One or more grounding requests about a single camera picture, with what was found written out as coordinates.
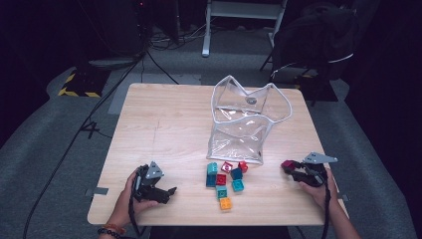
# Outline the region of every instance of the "person's right hand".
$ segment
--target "person's right hand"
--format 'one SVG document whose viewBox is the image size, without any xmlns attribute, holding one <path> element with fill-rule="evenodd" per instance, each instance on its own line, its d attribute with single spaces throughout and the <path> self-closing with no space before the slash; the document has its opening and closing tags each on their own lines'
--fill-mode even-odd
<svg viewBox="0 0 422 239">
<path fill-rule="evenodd" d="M 334 178 L 332 177 L 332 172 L 329 168 L 326 168 L 326 175 L 327 175 L 327 182 L 328 182 L 328 189 L 331 194 L 331 201 L 330 202 L 337 202 L 337 187 L 335 186 Z M 325 210 L 325 186 L 320 187 L 312 187 L 307 185 L 304 182 L 299 182 L 299 185 L 302 189 L 310 194 L 316 204 Z"/>
</svg>

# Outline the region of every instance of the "person's left hand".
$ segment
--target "person's left hand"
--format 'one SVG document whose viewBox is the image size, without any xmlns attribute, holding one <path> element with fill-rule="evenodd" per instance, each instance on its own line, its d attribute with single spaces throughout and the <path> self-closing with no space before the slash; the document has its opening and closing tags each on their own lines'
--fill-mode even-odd
<svg viewBox="0 0 422 239">
<path fill-rule="evenodd" d="M 123 228 L 125 225 L 130 223 L 129 217 L 129 199 L 132 191 L 132 184 L 136 177 L 136 171 L 134 171 L 127 179 L 124 190 L 120 193 L 120 196 L 115 203 L 114 211 L 112 212 L 107 224 L 115 224 L 117 227 Z M 142 200 L 138 202 L 133 199 L 133 210 L 134 216 L 138 215 L 141 211 L 158 205 L 157 201 Z"/>
</svg>

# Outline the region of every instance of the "hand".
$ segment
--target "hand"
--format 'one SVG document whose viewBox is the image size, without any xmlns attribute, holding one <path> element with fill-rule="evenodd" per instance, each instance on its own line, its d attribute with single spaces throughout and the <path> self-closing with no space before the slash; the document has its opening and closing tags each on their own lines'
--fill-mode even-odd
<svg viewBox="0 0 422 239">
<path fill-rule="evenodd" d="M 127 179 L 126 186 L 124 187 L 124 190 L 120 193 L 120 196 L 117 199 L 117 202 L 115 203 L 114 211 L 111 214 L 111 217 L 109 218 L 107 224 L 115 224 L 116 226 L 122 228 L 128 223 L 130 223 L 130 218 L 128 214 L 129 210 L 129 199 L 130 194 L 132 191 L 132 185 L 133 181 L 136 177 L 136 171 L 133 172 L 130 177 Z M 134 215 L 138 215 L 141 211 L 158 205 L 157 201 L 148 201 L 144 200 L 141 202 L 138 202 L 137 200 L 133 200 L 133 210 Z"/>
<path fill-rule="evenodd" d="M 335 186 L 334 179 L 332 177 L 332 172 L 330 169 L 326 168 L 326 175 L 327 175 L 327 183 L 328 183 L 328 189 L 331 194 L 331 201 L 337 202 L 337 187 Z M 325 186 L 320 187 L 312 187 L 307 185 L 304 182 L 299 182 L 299 185 L 302 187 L 302 189 L 310 194 L 314 201 L 322 210 L 325 210 Z"/>
</svg>

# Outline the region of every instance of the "teal cube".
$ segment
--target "teal cube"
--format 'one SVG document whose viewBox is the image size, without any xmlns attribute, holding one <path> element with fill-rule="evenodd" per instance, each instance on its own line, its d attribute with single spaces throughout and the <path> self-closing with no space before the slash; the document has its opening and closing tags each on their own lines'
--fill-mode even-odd
<svg viewBox="0 0 422 239">
<path fill-rule="evenodd" d="M 210 162 L 207 165 L 207 174 L 208 175 L 217 175 L 217 162 Z"/>
<path fill-rule="evenodd" d="M 217 199 L 227 197 L 227 187 L 216 185 L 215 189 L 217 190 Z"/>
<path fill-rule="evenodd" d="M 243 191 L 245 186 L 243 185 L 242 179 L 236 179 L 232 181 L 233 191 Z"/>
</svg>

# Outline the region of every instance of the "block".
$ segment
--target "block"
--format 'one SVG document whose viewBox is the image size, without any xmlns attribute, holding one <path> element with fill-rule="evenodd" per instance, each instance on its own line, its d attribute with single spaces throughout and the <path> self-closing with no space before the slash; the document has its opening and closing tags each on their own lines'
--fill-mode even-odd
<svg viewBox="0 0 422 239">
<path fill-rule="evenodd" d="M 226 185 L 226 175 L 217 173 L 217 178 L 215 180 L 215 184 L 217 185 Z"/>
<path fill-rule="evenodd" d="M 242 169 L 242 172 L 245 173 L 248 171 L 248 165 L 246 164 L 246 161 L 240 161 L 238 164 L 238 167 Z"/>
<path fill-rule="evenodd" d="M 220 208 L 221 210 L 228 210 L 232 208 L 232 201 L 230 197 L 220 198 Z"/>
<path fill-rule="evenodd" d="M 243 178 L 242 169 L 240 167 L 235 168 L 230 172 L 230 175 L 232 176 L 233 180 L 242 179 Z"/>
<path fill-rule="evenodd" d="M 229 173 L 233 169 L 233 164 L 225 161 L 221 166 L 221 170 Z"/>
<path fill-rule="evenodd" d="M 216 175 L 218 171 L 217 162 L 210 162 L 207 165 L 207 174 Z"/>
<path fill-rule="evenodd" d="M 220 185 L 216 185 L 215 189 L 217 191 L 217 198 L 223 198 L 223 197 L 227 197 L 227 187 L 226 186 L 220 186 Z"/>
<path fill-rule="evenodd" d="M 243 191 L 245 189 L 245 186 L 243 185 L 242 179 L 237 179 L 232 181 L 233 191 Z"/>
<path fill-rule="evenodd" d="M 215 187 L 215 185 L 216 185 L 216 178 L 217 178 L 217 175 L 207 174 L 206 186 L 207 187 Z"/>
</svg>

